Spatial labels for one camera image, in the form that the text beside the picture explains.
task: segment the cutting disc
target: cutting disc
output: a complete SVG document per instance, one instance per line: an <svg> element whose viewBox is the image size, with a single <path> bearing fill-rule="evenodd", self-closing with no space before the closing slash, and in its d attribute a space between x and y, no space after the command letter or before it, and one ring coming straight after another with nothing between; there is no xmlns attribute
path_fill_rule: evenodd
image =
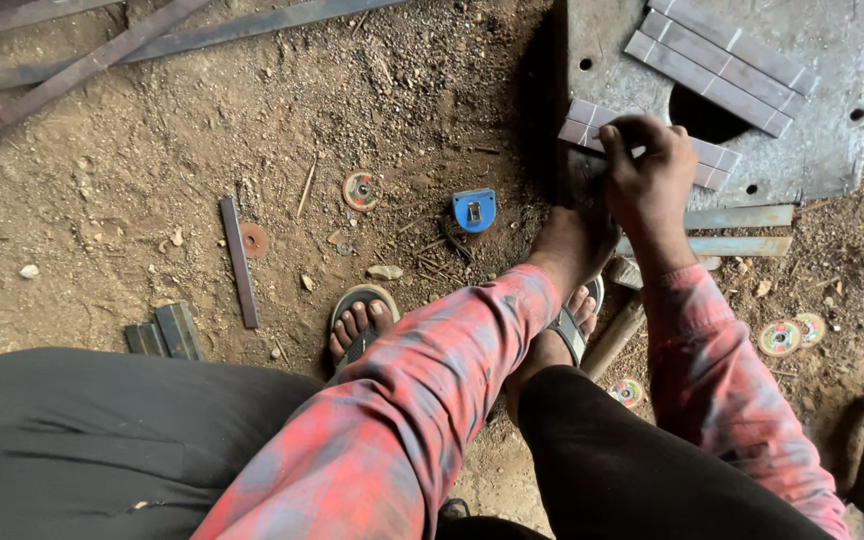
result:
<svg viewBox="0 0 864 540"><path fill-rule="evenodd" d="M342 198L360 213L374 209L380 197L376 177L366 171L353 171L342 183Z"/></svg>
<svg viewBox="0 0 864 540"><path fill-rule="evenodd" d="M809 349L826 336L826 320L815 313L798 313L795 320L805 327L805 334L801 337L801 348Z"/></svg>
<svg viewBox="0 0 864 540"><path fill-rule="evenodd" d="M631 409L642 403L642 398L645 397L645 393L642 392L642 385L634 378L619 380L608 390L608 395L615 398L626 409Z"/></svg>
<svg viewBox="0 0 864 540"><path fill-rule="evenodd" d="M802 345L802 329L795 321L780 319L762 327L758 350L769 357L787 357Z"/></svg>
<svg viewBox="0 0 864 540"><path fill-rule="evenodd" d="M265 229L255 223L242 223L239 232L242 233L242 247L247 258L259 259L269 253L269 235Z"/></svg>

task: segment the sandy ground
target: sandy ground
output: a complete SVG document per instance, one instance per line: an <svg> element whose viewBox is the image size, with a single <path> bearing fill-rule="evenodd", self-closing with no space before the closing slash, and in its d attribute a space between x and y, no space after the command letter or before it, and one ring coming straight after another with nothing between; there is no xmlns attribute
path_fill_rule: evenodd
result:
<svg viewBox="0 0 864 540"><path fill-rule="evenodd" d="M131 0L1 33L0 69L86 53L162 4ZM286 4L217 1L185 25ZM532 76L523 56L549 6L414 0L371 13L357 30L362 15L115 67L6 130L0 353L46 345L125 352L125 325L185 301L210 362L324 380L331 307L368 281L369 266L404 270L385 285L410 311L520 261L551 184L529 168L522 134L533 126L516 114L522 79ZM22 92L1 91L0 109ZM357 169L375 174L383 193L368 213L342 200L342 181ZM440 237L434 216L451 193L486 187L496 190L499 213L487 232L462 239L472 262L444 245L423 253L436 270L414 256ZM270 236L269 254L250 264L258 330L242 327L221 245L217 200L226 193L238 198L242 221ZM170 239L179 228L177 245ZM354 254L336 251L335 231L355 243ZM835 460L843 451L828 444L835 422L864 394L864 178L856 193L810 202L792 227L770 233L794 237L787 257L750 268L727 259L713 275L754 331L806 312L839 328L814 349L763 356L823 459ZM29 264L39 276L19 276ZM772 289L757 296L766 280ZM609 295L603 323L624 299ZM647 381L645 343L643 329L600 384ZM528 449L498 411L469 446L453 494L473 513L550 534ZM647 401L636 412L652 417ZM854 458L856 441L850 449ZM864 537L854 509L849 519Z"/></svg>

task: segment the plaid shirt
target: plaid shirt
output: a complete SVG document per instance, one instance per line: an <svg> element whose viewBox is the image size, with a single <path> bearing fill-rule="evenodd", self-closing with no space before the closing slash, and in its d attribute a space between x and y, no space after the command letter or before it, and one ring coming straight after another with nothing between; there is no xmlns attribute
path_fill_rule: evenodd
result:
<svg viewBox="0 0 864 540"><path fill-rule="evenodd" d="M659 426L848 539L832 476L709 273L642 297ZM295 411L193 538L433 538L466 445L562 300L520 265L409 313Z"/></svg>

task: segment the foot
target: foot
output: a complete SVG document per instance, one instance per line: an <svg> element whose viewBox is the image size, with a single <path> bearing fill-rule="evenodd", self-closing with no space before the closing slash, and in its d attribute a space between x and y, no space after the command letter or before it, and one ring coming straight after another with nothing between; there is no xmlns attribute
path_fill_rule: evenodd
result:
<svg viewBox="0 0 864 540"><path fill-rule="evenodd" d="M389 332L395 325L389 306L382 300L370 301L368 310L365 303L356 301L351 309L339 315L328 337L328 350L332 353L333 364L338 365L342 361L342 355L353 344L353 340L365 332L369 321L379 336Z"/></svg>
<svg viewBox="0 0 864 540"><path fill-rule="evenodd" d="M572 293L567 305L579 323L582 338L588 341L595 330L595 299L589 296L589 289L583 285ZM525 387L534 374L556 365L572 365L572 354L558 333L546 329L539 332L529 343L525 359L505 378L505 408L509 412L511 423L519 425L519 397L522 395L522 387Z"/></svg>

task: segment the leg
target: leg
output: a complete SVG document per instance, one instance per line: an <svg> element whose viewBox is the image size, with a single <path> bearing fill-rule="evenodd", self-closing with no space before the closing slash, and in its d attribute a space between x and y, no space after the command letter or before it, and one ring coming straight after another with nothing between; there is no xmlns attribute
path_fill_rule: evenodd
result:
<svg viewBox="0 0 864 540"><path fill-rule="evenodd" d="M320 386L135 354L0 355L0 538L187 538Z"/></svg>
<svg viewBox="0 0 864 540"><path fill-rule="evenodd" d="M558 363L567 363L568 353L559 352ZM830 538L749 476L642 421L570 365L525 381L518 419L558 538Z"/></svg>

